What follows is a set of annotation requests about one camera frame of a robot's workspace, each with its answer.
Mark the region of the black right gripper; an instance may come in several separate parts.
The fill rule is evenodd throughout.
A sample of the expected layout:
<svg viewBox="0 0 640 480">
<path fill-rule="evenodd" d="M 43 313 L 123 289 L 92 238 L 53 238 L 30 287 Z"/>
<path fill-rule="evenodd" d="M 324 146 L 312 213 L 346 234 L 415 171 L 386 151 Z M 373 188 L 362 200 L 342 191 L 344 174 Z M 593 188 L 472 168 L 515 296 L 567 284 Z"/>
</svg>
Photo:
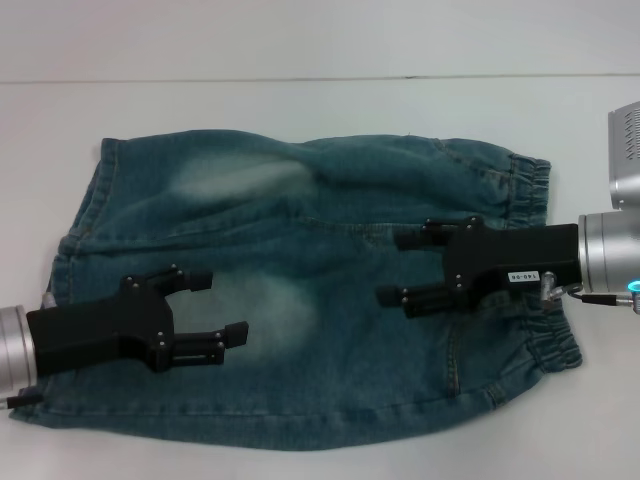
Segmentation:
<svg viewBox="0 0 640 480">
<path fill-rule="evenodd" d="M 498 230 L 481 220 L 428 218 L 413 229 L 396 230 L 400 251 L 444 248 L 443 283 L 377 288 L 382 308 L 399 308 L 407 318 L 445 311 L 472 311 L 499 291 L 540 293 L 545 273 L 557 286 L 581 282 L 578 226 Z"/>
</svg>

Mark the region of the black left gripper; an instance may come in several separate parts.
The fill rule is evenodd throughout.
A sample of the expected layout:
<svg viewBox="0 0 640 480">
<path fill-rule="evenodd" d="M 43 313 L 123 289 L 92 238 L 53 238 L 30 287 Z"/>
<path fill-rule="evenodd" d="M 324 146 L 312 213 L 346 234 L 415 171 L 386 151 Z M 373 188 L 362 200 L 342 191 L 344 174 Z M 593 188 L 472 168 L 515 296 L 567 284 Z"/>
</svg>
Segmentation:
<svg viewBox="0 0 640 480">
<path fill-rule="evenodd" d="M 166 297 L 181 291 L 209 290 L 213 273 L 178 266 L 121 280 L 110 297 L 27 314 L 40 376 L 77 370 L 119 359 L 145 363 L 156 373 L 179 367 L 222 365 L 229 349 L 247 342 L 249 325 L 174 334 Z"/>
</svg>

